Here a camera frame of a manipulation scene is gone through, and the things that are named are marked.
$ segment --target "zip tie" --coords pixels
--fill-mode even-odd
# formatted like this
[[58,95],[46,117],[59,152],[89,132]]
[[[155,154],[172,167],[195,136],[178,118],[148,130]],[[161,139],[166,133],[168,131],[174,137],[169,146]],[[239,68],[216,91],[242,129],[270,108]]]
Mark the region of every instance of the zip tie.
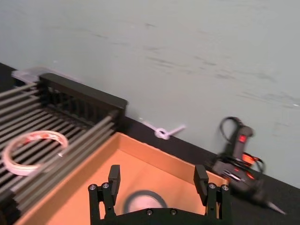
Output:
[[156,128],[155,126],[149,124],[148,122],[142,122],[143,125],[151,128],[152,130],[154,130],[154,135],[158,138],[162,138],[164,140],[169,140],[170,139],[170,136],[184,130],[186,128],[185,125],[181,125],[180,127],[176,128],[176,129],[173,129],[171,131],[166,131],[166,129],[164,128]]

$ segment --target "black rack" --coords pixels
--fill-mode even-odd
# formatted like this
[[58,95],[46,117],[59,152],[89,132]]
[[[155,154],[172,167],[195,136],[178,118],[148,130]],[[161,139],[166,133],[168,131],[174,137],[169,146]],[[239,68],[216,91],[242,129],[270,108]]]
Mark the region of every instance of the black rack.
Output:
[[122,123],[127,104],[56,74],[41,75],[38,83],[0,93],[1,151],[15,137],[35,130],[60,132],[70,144],[64,157],[57,156],[59,144],[48,140],[16,150],[12,156],[18,163],[43,163],[28,177],[10,173],[1,161],[0,224],[13,224],[107,140]]

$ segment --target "rack bar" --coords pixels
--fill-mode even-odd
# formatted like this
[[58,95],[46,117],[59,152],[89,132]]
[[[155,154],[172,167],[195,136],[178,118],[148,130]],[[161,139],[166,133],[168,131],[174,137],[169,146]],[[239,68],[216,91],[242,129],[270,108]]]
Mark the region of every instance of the rack bar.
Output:
[[67,96],[67,107],[70,114],[72,114],[72,98],[71,96]]
[[15,89],[12,89],[12,90],[8,90],[8,91],[5,91],[3,93],[0,94],[0,99],[3,98],[3,97],[8,97],[10,95],[13,95],[13,94],[16,94],[22,90],[26,90],[26,89],[29,89],[29,88],[32,88],[36,86],[36,83],[30,83],[28,85],[25,85],[25,86],[22,86],[20,88],[15,88]]
[[71,117],[71,118],[73,118],[74,120],[78,120],[78,121],[82,122],[83,124],[85,124],[85,125],[87,125],[87,126],[89,126],[89,127],[90,127],[90,126],[93,126],[93,125],[95,124],[95,123],[93,123],[93,122],[91,122],[91,121],[88,121],[88,120],[85,120],[85,119],[83,119],[83,118],[80,118],[80,117],[77,116],[76,114],[70,113],[69,111],[62,110],[62,109],[60,109],[60,108],[57,108],[57,107],[55,107],[54,105],[49,104],[48,107],[51,108],[51,109],[53,109],[53,110],[56,111],[56,112],[59,112],[59,113],[62,113],[62,114],[64,114],[64,115],[68,116],[68,117]]
[[[80,138],[78,138],[76,141],[74,141],[69,147],[66,149],[65,154],[73,150],[77,145],[80,145],[86,138],[89,138],[90,135],[93,135],[96,133],[101,127],[103,127],[106,123],[112,120],[112,116],[108,115],[103,120],[101,120],[98,124],[96,124],[94,127],[92,127],[89,131],[87,131],[84,135],[82,135]],[[12,188],[12,191],[14,193],[21,191],[25,186],[29,184],[30,181],[33,181],[38,175],[40,175],[43,171],[45,171],[53,162],[55,162],[57,159],[61,157],[55,156],[51,160],[49,160],[47,163],[45,163],[38,171],[35,171],[32,173],[31,176],[26,177],[24,180],[22,180],[20,183],[15,185]]]
[[[31,131],[39,130],[40,128],[42,128],[43,126],[49,124],[50,122],[53,122],[54,120],[57,120],[57,118],[50,118],[50,119],[48,119],[48,120],[46,120],[46,121],[44,121],[42,123],[39,123],[39,125],[37,125],[35,127],[32,127],[31,129],[28,129],[28,130],[26,128],[24,128],[20,132],[20,129],[19,129],[19,130],[17,130],[18,132],[15,131],[15,132],[11,133],[11,135],[9,135],[9,136],[12,137],[12,136],[16,136],[18,134],[23,134],[25,131],[26,132],[31,132]],[[0,149],[2,149],[3,147],[5,147],[9,143],[9,141],[10,141],[10,139],[7,140],[6,142],[2,143],[0,145]]]
[[12,120],[12,121],[10,121],[8,123],[3,124],[2,126],[0,126],[0,130],[4,130],[4,129],[6,129],[6,128],[8,128],[8,127],[10,127],[10,126],[12,126],[12,125],[14,125],[14,124],[22,121],[22,120],[24,120],[24,119],[27,119],[28,117],[30,118],[30,117],[34,116],[35,114],[38,114],[38,113],[41,113],[41,112],[42,112],[41,109],[33,110],[32,112],[29,112],[29,113],[27,113],[27,114],[25,114],[25,115],[23,115],[23,116],[15,119],[15,120]]
[[37,189],[34,193],[32,193],[23,204],[18,206],[21,212],[26,212],[33,204],[35,204],[42,195],[51,190],[63,177],[69,174],[74,167],[76,167],[79,163],[81,163],[93,150],[95,147],[99,146],[102,142],[108,139],[108,137],[114,132],[114,130],[108,130],[102,137],[98,138],[93,142],[93,145],[86,149],[85,151],[79,151],[81,154],[75,157],[66,167],[64,167],[58,174],[55,174],[54,178],[48,180],[46,185],[43,185],[39,189]]
[[19,109],[16,112],[10,113],[7,116],[3,116],[0,118],[0,125],[4,124],[6,122],[9,122],[20,115],[24,115],[24,113],[31,112],[32,110],[36,110],[37,108],[40,108],[40,107],[41,107],[41,103],[35,103],[35,104],[29,105],[23,109]]
[[45,115],[47,115],[46,112],[39,113],[39,114],[37,114],[37,115],[35,115],[35,116],[29,117],[29,118],[26,119],[26,120],[23,120],[22,122],[20,122],[20,123],[18,123],[18,124],[15,124],[15,125],[13,125],[13,126],[7,128],[7,129],[5,129],[5,130],[2,130],[2,131],[0,132],[0,137],[4,137],[5,135],[10,134],[12,131],[14,131],[14,130],[16,130],[16,129],[18,129],[18,128],[22,128],[22,127],[24,127],[25,125],[30,124],[30,123],[32,123],[33,121],[36,121],[37,119],[39,119],[39,118],[41,118],[42,116],[45,116]]
[[13,112],[13,111],[18,110],[18,109],[21,109],[22,107],[28,106],[29,104],[36,103],[38,101],[39,101],[39,98],[30,98],[30,99],[27,99],[25,101],[19,102],[15,105],[6,107],[6,108],[0,110],[0,116],[5,115],[5,114],[10,113],[10,112]]
[[84,104],[84,118],[86,120],[89,120],[89,109],[88,109],[88,103],[87,102],[83,102]]
[[49,166],[51,170],[47,173],[43,174],[42,177],[40,177],[37,181],[33,182],[31,186],[27,186],[26,190],[20,193],[19,196],[16,196],[16,200],[20,203],[21,201],[25,201],[28,198],[28,195],[31,195],[33,191],[36,191],[37,188],[44,183],[49,182],[52,176],[57,176],[59,173],[59,169],[61,169],[66,163],[71,163],[72,160],[74,160],[75,157],[78,157],[78,154],[80,154],[80,151],[84,149],[84,151],[87,151],[87,147],[91,142],[95,142],[103,133],[107,132],[111,127],[113,126],[113,123],[109,123],[107,126],[105,126],[103,129],[101,129],[99,132],[97,132],[97,135],[94,135],[93,137],[89,138],[84,142],[84,144],[77,146],[78,149],[72,151],[70,155],[67,157],[59,157],[60,161],[57,164],[57,160],[54,160],[53,163],[51,163]]
[[[44,120],[47,120],[47,121],[50,120],[50,121],[52,121],[54,118],[51,118],[51,117],[52,117],[52,115],[45,115],[45,116],[43,116],[42,118],[39,118],[39,119],[35,120],[34,123],[29,123],[29,124],[27,124],[26,126],[23,126],[23,127],[21,127],[20,129],[14,131],[14,132],[11,132],[11,133],[9,133],[9,134],[7,134],[7,135],[2,136],[2,137],[0,138],[0,143],[2,143],[3,141],[6,141],[6,140],[8,140],[8,139],[13,138],[14,136],[20,134],[20,133],[23,132],[23,131],[29,131],[29,130],[27,130],[27,129],[29,129],[29,128],[32,128],[32,129],[30,129],[30,130],[35,130],[34,128],[39,129],[39,128],[42,127],[44,124],[43,124],[43,125],[39,124],[39,125],[37,125],[36,127],[35,127],[34,125],[35,125],[35,124],[38,124],[38,123],[40,123],[40,122],[42,122],[42,121],[44,121]],[[0,145],[0,149],[3,148],[3,147],[6,145],[6,143],[7,143],[7,142],[1,144],[1,145]]]
[[[65,134],[65,136],[67,138],[69,138],[70,136],[73,135],[74,130],[72,130],[70,133]],[[71,137],[69,139],[69,142],[72,143],[74,140],[76,140],[76,138],[80,137],[81,135],[84,134],[85,131],[80,131],[78,134],[76,134],[75,136]],[[50,152],[48,155],[46,155],[44,158],[40,159],[39,161],[37,161],[37,163],[43,163],[45,161],[48,160],[48,158],[53,157],[53,155],[57,154],[57,152],[60,150],[60,146],[57,142],[52,143],[50,146],[48,146],[47,148],[45,148],[43,151],[39,152],[35,158],[40,157],[41,155],[49,152],[50,150],[52,150],[53,148],[55,148],[52,152]],[[0,188],[0,193],[2,193],[3,191],[5,191],[6,189],[12,187],[16,182],[18,182],[19,180],[23,179],[23,176],[16,176],[15,178],[13,178],[9,183],[7,183],[6,185],[4,185],[3,187]]]
[[60,108],[63,110],[64,109],[63,94],[59,93],[59,97],[60,97]]
[[[63,120],[58,120],[55,124],[51,124],[48,127],[45,127],[44,129],[51,129],[52,131],[56,131],[58,129],[61,129],[62,127],[66,126],[68,124],[67,122],[64,122],[64,123],[60,124],[62,121]],[[51,127],[55,126],[56,124],[60,124],[60,125],[58,125],[57,127],[52,129]],[[19,148],[18,150],[12,152],[12,156],[15,157],[17,155],[22,154],[24,151],[27,150],[24,154],[22,154],[22,155],[18,156],[17,158],[15,158],[15,162],[19,163],[21,160],[24,160],[27,156],[34,153],[37,149],[41,149],[41,148],[45,147],[47,144],[49,144],[49,142],[45,141],[45,140],[41,141],[39,144],[37,144],[36,142],[26,144],[25,146],[23,146],[23,147]],[[0,169],[0,174],[5,172],[5,171],[6,171],[5,167],[1,168]]]
[[17,95],[15,97],[10,97],[10,98],[0,102],[0,109],[4,108],[8,104],[13,103],[14,101],[21,100],[21,99],[26,98],[28,96],[30,96],[30,98],[37,98],[36,96],[34,96],[37,93],[38,93],[38,90],[33,90],[33,91],[26,92],[26,93],[21,94],[21,95]]

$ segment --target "black table surface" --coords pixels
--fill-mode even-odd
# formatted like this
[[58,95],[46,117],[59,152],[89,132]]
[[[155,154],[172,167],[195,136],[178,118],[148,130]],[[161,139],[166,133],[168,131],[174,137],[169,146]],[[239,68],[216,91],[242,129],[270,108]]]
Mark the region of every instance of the black table surface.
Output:
[[[0,64],[0,80],[7,79],[6,85],[0,85],[0,92],[12,88],[11,71],[14,69]],[[126,118],[121,132],[147,143],[162,151],[174,155],[192,164],[203,164],[211,161],[216,155],[188,142],[171,137],[169,140],[154,136],[154,131],[142,123]],[[300,189],[278,181],[267,175],[263,176],[265,190],[270,199],[287,213],[282,215],[269,209],[251,205],[232,197],[232,217],[235,225],[300,225]]]

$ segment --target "black cord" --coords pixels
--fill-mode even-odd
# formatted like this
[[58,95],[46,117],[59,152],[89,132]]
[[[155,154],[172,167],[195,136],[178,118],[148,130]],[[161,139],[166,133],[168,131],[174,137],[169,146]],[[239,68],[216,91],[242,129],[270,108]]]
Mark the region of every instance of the black cord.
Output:
[[227,120],[232,120],[237,128],[236,129],[240,129],[241,127],[244,126],[243,122],[237,118],[237,117],[233,117],[233,116],[229,116],[229,117],[226,117],[224,119],[222,119],[221,123],[220,123],[220,131],[221,131],[221,134],[222,136],[224,137],[224,139],[229,143],[229,144],[232,144],[232,142],[230,141],[230,139],[225,135],[225,132],[224,132],[224,129],[223,129],[223,125],[224,123],[227,121]]
[[[231,137],[231,140],[225,135],[224,133],[224,129],[223,129],[223,125],[224,123],[227,121],[227,120],[232,120],[235,124],[236,124],[236,130],[235,130],[235,133],[237,134],[237,131],[239,129],[241,129],[244,124],[243,122],[237,118],[237,117],[226,117],[224,119],[222,119],[221,123],[220,123],[220,131],[221,131],[221,134],[222,136],[224,137],[224,139],[228,142],[228,144],[233,144],[232,143],[232,139],[236,139],[236,137]],[[251,166],[252,164],[250,163],[247,163],[241,159],[238,159],[238,158],[235,158],[235,157],[232,157],[232,156],[229,156],[229,155],[226,155],[226,154],[220,154],[217,156],[217,158],[221,159],[222,161],[226,161],[228,163],[231,163],[232,165],[244,170],[244,171],[247,171],[248,173],[250,173],[253,177],[255,177],[255,179],[257,181],[259,181],[261,179],[261,176],[262,174],[264,173],[265,171],[265,163],[260,159],[260,158],[257,158],[257,157],[254,157],[248,153],[244,153],[246,155],[248,155],[249,157],[252,158],[252,160],[255,162],[255,164],[257,165],[258,167],[258,170],[259,170],[259,173],[257,176],[253,176],[252,174],[252,171],[250,170],[251,169]]]

